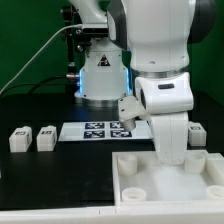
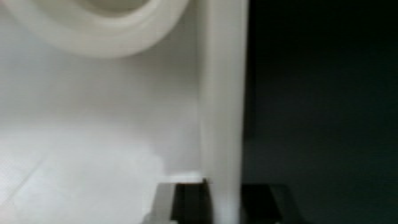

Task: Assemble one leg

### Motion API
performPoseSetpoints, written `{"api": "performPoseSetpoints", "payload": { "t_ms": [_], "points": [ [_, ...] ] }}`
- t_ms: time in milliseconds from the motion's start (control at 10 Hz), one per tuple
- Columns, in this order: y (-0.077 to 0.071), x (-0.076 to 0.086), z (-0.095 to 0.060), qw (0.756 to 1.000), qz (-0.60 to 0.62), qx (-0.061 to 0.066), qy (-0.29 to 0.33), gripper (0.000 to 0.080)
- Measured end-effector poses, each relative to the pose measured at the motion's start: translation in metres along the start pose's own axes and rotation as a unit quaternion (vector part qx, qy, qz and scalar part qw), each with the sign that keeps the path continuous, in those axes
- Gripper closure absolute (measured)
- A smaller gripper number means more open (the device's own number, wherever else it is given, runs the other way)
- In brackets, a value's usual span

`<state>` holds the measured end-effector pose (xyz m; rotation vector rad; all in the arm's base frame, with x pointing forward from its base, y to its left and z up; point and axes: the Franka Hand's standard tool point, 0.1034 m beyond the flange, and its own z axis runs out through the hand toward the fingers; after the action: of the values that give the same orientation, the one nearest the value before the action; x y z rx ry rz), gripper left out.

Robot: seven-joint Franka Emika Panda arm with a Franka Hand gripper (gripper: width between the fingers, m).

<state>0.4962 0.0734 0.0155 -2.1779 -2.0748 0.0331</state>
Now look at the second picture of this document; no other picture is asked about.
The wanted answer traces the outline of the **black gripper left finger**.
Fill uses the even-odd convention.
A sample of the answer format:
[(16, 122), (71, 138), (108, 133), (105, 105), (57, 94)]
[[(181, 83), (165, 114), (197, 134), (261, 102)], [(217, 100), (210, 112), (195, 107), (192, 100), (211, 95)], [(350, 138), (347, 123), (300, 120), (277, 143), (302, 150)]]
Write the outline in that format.
[(162, 183), (155, 196), (156, 224), (213, 224), (208, 182)]

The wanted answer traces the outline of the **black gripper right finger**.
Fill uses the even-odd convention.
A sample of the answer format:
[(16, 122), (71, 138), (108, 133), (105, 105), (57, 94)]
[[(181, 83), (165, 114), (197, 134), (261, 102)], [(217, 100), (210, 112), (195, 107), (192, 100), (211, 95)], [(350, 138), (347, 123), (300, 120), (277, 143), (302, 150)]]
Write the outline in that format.
[(286, 185), (242, 186), (242, 224), (302, 224), (302, 215)]

